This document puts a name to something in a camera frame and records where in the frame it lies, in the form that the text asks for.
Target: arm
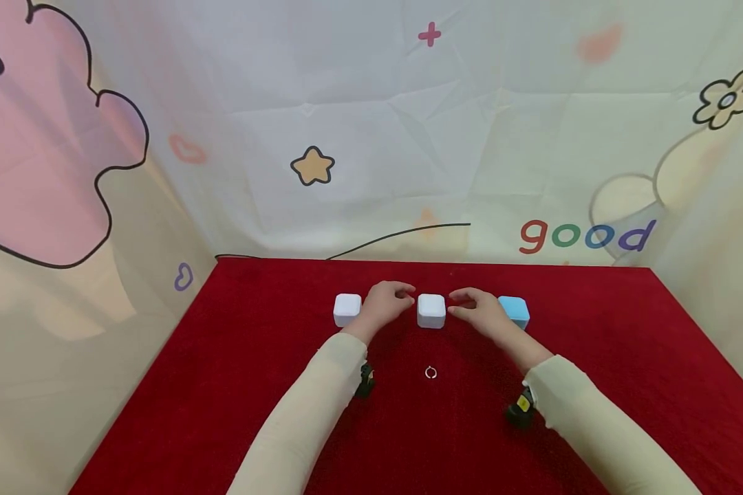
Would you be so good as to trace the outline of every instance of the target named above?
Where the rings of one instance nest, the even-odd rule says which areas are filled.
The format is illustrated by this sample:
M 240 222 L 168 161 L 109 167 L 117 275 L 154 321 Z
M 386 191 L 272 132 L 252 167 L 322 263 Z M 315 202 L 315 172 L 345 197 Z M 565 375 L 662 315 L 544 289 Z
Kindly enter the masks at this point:
M 545 425 L 558 432 L 612 495 L 686 495 L 699 489 L 641 427 L 570 361 L 553 355 L 474 288 L 450 295 L 449 313 L 473 325 L 525 375 Z
M 259 430 L 227 495 L 302 494 L 321 449 L 360 385 L 367 345 L 413 305 L 415 287 L 380 282 L 357 318 L 321 347 Z

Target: curtain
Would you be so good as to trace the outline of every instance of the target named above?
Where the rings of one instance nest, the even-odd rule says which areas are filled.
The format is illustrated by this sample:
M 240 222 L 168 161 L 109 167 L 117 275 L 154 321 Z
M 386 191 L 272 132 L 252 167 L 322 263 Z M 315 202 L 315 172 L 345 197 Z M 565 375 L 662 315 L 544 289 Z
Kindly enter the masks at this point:
M 743 0 L 0 0 L 0 494 L 225 254 L 649 266 L 743 377 Z

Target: red table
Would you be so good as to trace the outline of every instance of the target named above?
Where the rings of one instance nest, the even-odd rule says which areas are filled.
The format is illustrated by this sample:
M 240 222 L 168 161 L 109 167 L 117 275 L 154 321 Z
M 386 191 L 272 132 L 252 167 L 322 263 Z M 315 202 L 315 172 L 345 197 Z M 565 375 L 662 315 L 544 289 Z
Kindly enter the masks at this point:
M 71 494 L 225 494 L 268 413 L 336 331 L 335 295 L 379 280 L 524 297 L 528 331 L 586 371 L 703 493 L 743 494 L 743 381 L 647 269 L 237 258 L 220 260 Z M 605 493 L 541 421 L 508 426 L 521 376 L 465 324 L 421 329 L 412 309 L 368 359 L 377 387 L 341 417 L 308 494 Z

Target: beige sleeve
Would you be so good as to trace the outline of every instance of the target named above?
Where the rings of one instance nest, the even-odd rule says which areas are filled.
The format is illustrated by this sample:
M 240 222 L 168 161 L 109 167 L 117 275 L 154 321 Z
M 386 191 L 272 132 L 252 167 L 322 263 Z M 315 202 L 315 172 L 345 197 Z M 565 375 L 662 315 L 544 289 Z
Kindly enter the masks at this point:
M 589 377 L 555 355 L 528 372 L 535 406 L 612 495 L 701 492 L 669 455 L 607 399 Z
M 366 344 L 352 335 L 329 338 L 264 422 L 227 495 L 302 494 L 365 360 Z

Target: yellow star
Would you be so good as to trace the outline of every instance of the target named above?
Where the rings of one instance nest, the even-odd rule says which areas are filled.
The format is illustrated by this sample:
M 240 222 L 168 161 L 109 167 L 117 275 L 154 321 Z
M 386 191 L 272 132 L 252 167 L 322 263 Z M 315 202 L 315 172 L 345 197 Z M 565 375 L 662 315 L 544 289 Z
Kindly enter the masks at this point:
M 438 219 L 435 218 L 435 215 L 432 213 L 432 210 L 429 208 L 424 208 L 422 210 L 422 217 L 418 219 L 416 222 L 417 228 L 422 228 L 423 226 L 430 226 L 430 225 L 436 225 L 438 224 Z M 435 235 L 434 229 L 424 229 L 420 231 L 420 234 L 426 238 L 426 239 L 432 239 Z
M 303 186 L 310 186 L 314 182 L 328 184 L 330 182 L 330 168 L 336 161 L 329 156 L 324 156 L 317 146 L 310 146 L 302 157 L 297 158 L 290 167 L 297 172 L 297 177 Z

